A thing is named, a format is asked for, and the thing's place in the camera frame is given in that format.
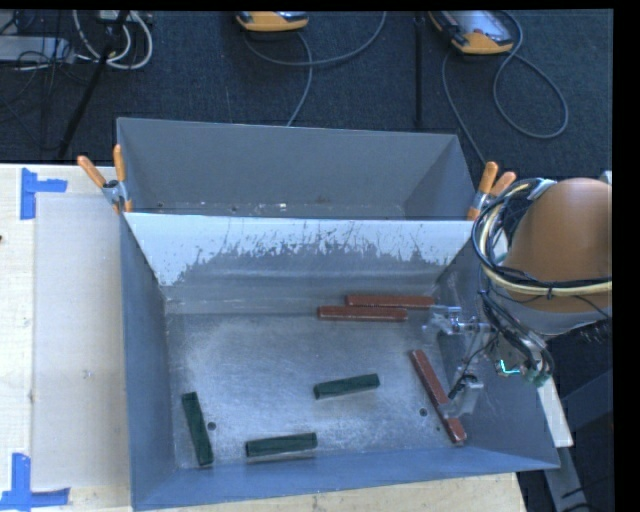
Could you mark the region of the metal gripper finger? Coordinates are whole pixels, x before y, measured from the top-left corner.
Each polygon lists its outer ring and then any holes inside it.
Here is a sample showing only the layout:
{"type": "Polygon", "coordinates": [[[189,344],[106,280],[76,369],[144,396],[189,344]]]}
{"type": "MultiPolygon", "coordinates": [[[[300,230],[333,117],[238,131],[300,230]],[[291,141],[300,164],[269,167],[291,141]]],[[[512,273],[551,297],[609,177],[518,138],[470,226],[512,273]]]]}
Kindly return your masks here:
{"type": "Polygon", "coordinates": [[[429,310],[429,316],[424,328],[437,330],[446,335],[475,333],[480,331],[480,322],[471,317],[461,318],[462,308],[459,306],[435,305],[429,310]]]}
{"type": "Polygon", "coordinates": [[[484,383],[481,381],[465,380],[456,384],[447,395],[448,402],[442,406],[444,417],[459,418],[472,414],[483,392],[484,383]]]}

